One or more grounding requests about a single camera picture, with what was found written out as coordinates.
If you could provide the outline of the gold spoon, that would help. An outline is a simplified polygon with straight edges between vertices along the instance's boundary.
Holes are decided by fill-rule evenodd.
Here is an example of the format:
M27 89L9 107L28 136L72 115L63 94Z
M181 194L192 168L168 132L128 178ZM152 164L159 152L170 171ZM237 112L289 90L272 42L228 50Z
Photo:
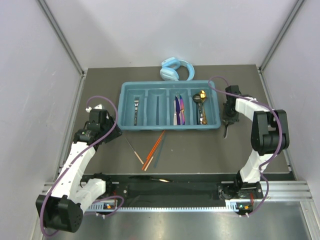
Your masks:
M205 101L207 99L206 92L204 90L201 90L199 92L200 100L201 100L201 114L200 114L200 123L202 125L206 125L208 123L206 112L205 112Z

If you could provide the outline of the iridescent knife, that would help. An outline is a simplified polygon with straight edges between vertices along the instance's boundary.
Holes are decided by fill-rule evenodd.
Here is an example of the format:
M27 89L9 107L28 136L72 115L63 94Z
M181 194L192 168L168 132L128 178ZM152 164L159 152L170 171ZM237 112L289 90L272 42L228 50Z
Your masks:
M185 104L184 104L184 100L182 98L181 95L179 95L179 104L180 104L180 114L181 114L181 118L185 118Z

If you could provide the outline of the silver grey knife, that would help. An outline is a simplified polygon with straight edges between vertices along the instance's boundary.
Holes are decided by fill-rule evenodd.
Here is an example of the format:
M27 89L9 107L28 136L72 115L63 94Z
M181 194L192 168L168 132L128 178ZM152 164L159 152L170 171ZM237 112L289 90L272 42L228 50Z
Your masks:
M139 180L139 181L156 181L156 182L163 182L163 183L173 183L173 180L164 179L164 178L155 178L148 175L135 175L130 176L129 179L131 180Z

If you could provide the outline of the dark blue utensil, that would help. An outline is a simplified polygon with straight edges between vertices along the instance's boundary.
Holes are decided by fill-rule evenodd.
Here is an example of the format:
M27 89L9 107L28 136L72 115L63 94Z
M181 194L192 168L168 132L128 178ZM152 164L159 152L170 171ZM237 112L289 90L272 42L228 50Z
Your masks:
M180 97L179 94L175 96L174 100L176 100L176 112L177 112L177 126L186 124L186 117L181 117L181 109L180 109Z

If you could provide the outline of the blue plastic cutlery tray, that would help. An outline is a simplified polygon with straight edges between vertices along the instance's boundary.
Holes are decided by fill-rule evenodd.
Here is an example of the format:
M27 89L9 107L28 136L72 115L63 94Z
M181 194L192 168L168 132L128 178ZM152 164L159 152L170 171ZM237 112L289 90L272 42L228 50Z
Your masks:
M204 90L207 124L197 124L197 108L193 95ZM174 125L174 99L184 101L185 125ZM156 105L159 96L159 125L156 125ZM137 125L134 125L134 99L139 97ZM122 84L118 103L118 126L125 131L211 130L221 126L217 93L206 80L191 81L129 81Z

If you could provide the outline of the light blue headphones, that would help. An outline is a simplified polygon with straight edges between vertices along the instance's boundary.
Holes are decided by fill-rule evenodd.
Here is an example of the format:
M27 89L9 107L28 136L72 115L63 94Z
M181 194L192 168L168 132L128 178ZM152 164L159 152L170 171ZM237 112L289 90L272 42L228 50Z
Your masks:
M192 81L195 76L194 66L186 60L170 57L161 63L160 76L164 81L179 81L180 76L177 69L185 67L188 71L186 81Z

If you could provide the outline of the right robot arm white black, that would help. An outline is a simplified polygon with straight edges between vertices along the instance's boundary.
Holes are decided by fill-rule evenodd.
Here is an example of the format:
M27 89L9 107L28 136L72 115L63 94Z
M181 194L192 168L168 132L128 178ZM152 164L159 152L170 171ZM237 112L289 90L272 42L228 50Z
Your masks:
M226 87L225 92L226 103L222 115L224 132L227 133L228 126L239 121L239 114L252 122L252 151L245 166L236 174L232 187L237 197L245 198L251 191L257 190L261 174L269 162L289 147L287 113L259 103L253 97L241 95L238 85Z

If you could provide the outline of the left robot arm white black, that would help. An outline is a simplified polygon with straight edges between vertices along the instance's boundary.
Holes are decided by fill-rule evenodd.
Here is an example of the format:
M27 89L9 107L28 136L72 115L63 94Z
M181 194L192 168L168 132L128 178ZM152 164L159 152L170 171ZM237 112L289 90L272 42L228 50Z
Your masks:
M76 232L84 213L98 197L109 198L114 191L104 177L89 179L84 187L81 181L87 165L102 143L108 143L122 135L117 118L112 117L102 104L87 107L89 119L73 138L70 152L58 178L46 194L40 194L35 202L41 231L46 229Z

